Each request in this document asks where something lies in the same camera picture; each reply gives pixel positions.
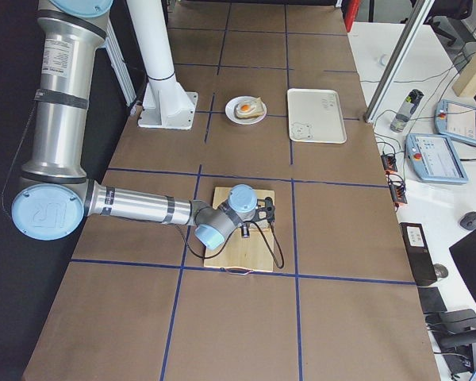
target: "white desk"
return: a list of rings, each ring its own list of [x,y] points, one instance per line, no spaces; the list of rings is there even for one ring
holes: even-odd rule
[[[380,62],[381,57],[391,54],[403,27],[403,25],[397,24],[354,23],[349,33],[349,40],[362,81],[380,80],[385,69],[385,66]],[[450,68],[451,65],[451,60],[430,26],[424,25],[418,33],[405,62],[401,65],[395,80],[426,79],[442,73]],[[454,68],[450,70],[449,75],[432,98],[430,96],[434,93],[444,75],[425,82],[394,83],[388,91],[386,100],[381,104],[378,115],[383,110],[388,109],[396,112],[405,96],[413,88],[416,88],[423,91],[424,98],[413,118],[433,116],[440,95],[448,82],[452,79],[455,80],[454,76],[456,73]],[[372,98],[377,85],[377,83],[362,82],[362,89],[367,104]],[[458,100],[458,102],[476,106],[472,98],[457,97],[451,89],[451,85],[447,88],[443,98]],[[394,113],[392,112],[383,114],[376,121],[375,131],[399,140],[403,150],[405,135],[413,122],[408,123],[403,133],[394,133],[390,130],[390,122],[393,120],[393,117]],[[411,132],[435,133],[433,120],[422,119],[416,121]],[[455,147],[460,158],[476,157],[476,148],[460,143],[455,143]],[[386,147],[386,152],[391,152],[391,149]],[[397,155],[397,165],[401,174],[403,172],[403,163],[403,155]],[[443,264],[447,267],[450,275],[446,279],[437,282],[434,286],[440,289],[440,293],[449,311],[466,308],[472,308],[476,311],[476,304],[460,277],[449,252],[450,246],[469,233],[459,226],[459,219],[466,212],[476,211],[476,162],[465,162],[463,166],[469,176],[469,183],[460,186],[429,185],[422,183],[414,174],[409,163],[406,163],[404,166],[407,185],[406,197],[409,204],[401,206],[397,212],[399,222],[416,222],[423,225],[432,262],[434,264]],[[436,356],[436,360],[441,379],[444,381],[449,380],[449,371],[442,356]],[[465,380],[467,378],[467,375],[462,375],[461,379]]]

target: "ur logo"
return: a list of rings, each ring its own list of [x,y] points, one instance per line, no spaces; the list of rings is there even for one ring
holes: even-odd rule
[[[36,209],[33,210],[32,223],[36,228],[59,228],[63,226],[66,202],[52,200],[37,200]]]

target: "table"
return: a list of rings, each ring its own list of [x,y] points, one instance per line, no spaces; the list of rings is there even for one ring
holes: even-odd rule
[[[24,380],[438,379],[341,12],[181,2],[168,32],[194,126],[131,117],[103,183],[208,202],[273,190],[286,266],[230,275],[174,228],[91,217]],[[345,144],[290,141],[292,87],[339,92]],[[244,94],[267,104],[258,125],[225,116]]]
[[[349,34],[351,48],[355,57],[356,67],[361,81],[375,81],[381,78],[384,66],[381,60],[387,58],[397,43],[403,25],[395,24],[367,24],[356,22]],[[411,81],[414,79],[426,79],[433,75],[438,75],[444,70],[452,67],[452,62],[448,58],[442,45],[430,26],[424,25],[416,37],[405,62],[397,74],[395,81]],[[444,75],[418,83],[398,83],[395,82],[390,88],[386,100],[381,105],[378,115],[383,110],[392,109],[395,112],[400,107],[405,96],[413,89],[417,88],[424,92],[418,111],[413,118],[429,117],[434,115],[434,109],[440,95],[449,82],[455,80],[457,71],[452,68],[449,76],[443,80]],[[441,83],[438,91],[434,94],[438,84]],[[377,83],[362,82],[362,89],[367,102],[370,101]],[[472,98],[459,98],[455,95],[451,86],[444,92],[444,98],[457,102],[476,105]],[[410,122],[402,134],[393,133],[390,122],[394,113],[386,113],[378,118],[375,131],[388,137],[403,140],[409,127],[414,122]],[[414,124],[411,132],[414,133],[435,133],[433,121],[431,119],[418,120]],[[456,143],[455,147],[461,158],[476,157],[476,149],[464,144]],[[466,288],[458,270],[453,263],[449,248],[469,232],[459,226],[459,219],[471,210],[476,210],[476,162],[463,163],[469,183],[462,186],[439,185],[422,183],[413,173],[410,165],[403,166],[402,155],[398,156],[400,168],[405,169],[405,179],[407,185],[408,205],[402,206],[397,212],[399,222],[421,223],[428,242],[428,248],[432,256],[432,262],[443,264],[447,267],[450,275],[434,286],[438,287],[443,300],[449,311],[471,308],[476,311],[476,303],[472,299]],[[443,380],[449,380],[449,374],[443,359],[438,356],[437,364]]]

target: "water bottle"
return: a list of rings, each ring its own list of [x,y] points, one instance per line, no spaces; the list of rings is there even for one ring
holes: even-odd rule
[[[396,133],[401,133],[404,131],[405,126],[409,119],[411,119],[412,115],[420,105],[420,101],[423,98],[423,93],[418,89],[413,89],[404,100],[400,109],[395,115],[394,120],[391,122],[390,128],[392,131]]]

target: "black floor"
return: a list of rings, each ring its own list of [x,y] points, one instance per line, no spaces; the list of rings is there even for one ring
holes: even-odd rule
[[[113,8],[123,8],[123,2],[116,3]],[[36,8],[35,0],[0,2],[0,194],[40,81],[44,34],[36,23]],[[121,28],[130,33],[123,13],[117,11],[118,19],[113,23],[126,25]],[[136,54],[131,62],[141,66],[135,44],[128,46],[132,55]],[[90,177],[102,178],[126,115],[106,51],[100,49],[94,65],[82,159]],[[32,140],[30,131],[13,166],[6,208],[10,208],[16,194],[19,167],[29,159]],[[21,378],[81,228],[61,240],[35,241],[19,233],[0,207],[0,381]]]

